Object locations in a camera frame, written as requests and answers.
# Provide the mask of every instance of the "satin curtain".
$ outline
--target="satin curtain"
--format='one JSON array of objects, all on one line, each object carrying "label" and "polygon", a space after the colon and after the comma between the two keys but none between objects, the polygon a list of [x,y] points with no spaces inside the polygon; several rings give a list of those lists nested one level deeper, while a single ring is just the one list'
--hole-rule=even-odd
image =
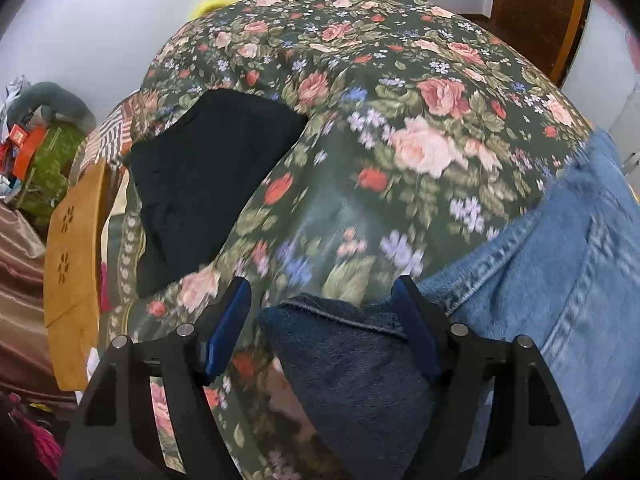
[{"label": "satin curtain", "polygon": [[0,388],[58,408],[76,405],[56,385],[42,308],[45,247],[17,211],[0,203]]}]

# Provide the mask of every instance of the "denim jeans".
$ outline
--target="denim jeans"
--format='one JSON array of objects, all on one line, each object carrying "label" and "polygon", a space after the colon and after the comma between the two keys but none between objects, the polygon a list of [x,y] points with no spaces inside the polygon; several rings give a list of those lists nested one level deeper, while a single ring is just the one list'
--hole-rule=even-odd
[{"label": "denim jeans", "polygon": [[[640,208],[599,131],[535,210],[418,284],[481,336],[534,339],[587,468],[640,396],[639,249]],[[390,299],[357,309],[301,294],[258,320],[324,443],[356,478],[400,478],[441,392],[415,367]]]}]

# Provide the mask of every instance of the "floral tablecloth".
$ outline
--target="floral tablecloth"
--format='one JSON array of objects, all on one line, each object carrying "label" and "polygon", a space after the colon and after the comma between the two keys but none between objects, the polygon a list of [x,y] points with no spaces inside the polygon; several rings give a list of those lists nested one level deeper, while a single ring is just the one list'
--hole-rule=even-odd
[{"label": "floral tablecloth", "polygon": [[[102,348],[195,320],[246,276],[252,314],[207,391],[230,452],[247,479],[343,478],[255,312],[301,290],[364,304],[402,273],[433,274],[535,206],[590,128],[507,45],[425,0],[246,0],[194,20],[152,61],[133,141],[162,134],[210,88],[279,100],[308,125],[215,261],[152,298],[135,295],[144,235],[125,179],[108,224]],[[180,468],[161,383],[152,391],[166,460]]]}]

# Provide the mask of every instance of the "yellow object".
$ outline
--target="yellow object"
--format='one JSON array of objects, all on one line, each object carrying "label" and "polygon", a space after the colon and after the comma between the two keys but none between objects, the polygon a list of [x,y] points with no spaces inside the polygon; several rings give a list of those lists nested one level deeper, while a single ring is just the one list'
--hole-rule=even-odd
[{"label": "yellow object", "polygon": [[222,9],[228,5],[236,3],[238,0],[202,0],[198,6],[193,9],[191,13],[191,19],[195,20],[200,16],[208,14],[212,10]]}]

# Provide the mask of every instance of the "black cloth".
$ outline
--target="black cloth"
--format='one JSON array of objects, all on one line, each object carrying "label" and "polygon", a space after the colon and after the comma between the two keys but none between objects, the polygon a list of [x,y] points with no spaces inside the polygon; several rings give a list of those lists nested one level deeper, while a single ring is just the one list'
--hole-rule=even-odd
[{"label": "black cloth", "polygon": [[305,124],[284,104],[210,90],[161,135],[132,146],[126,164],[146,234],[136,277],[140,298],[213,260]]}]

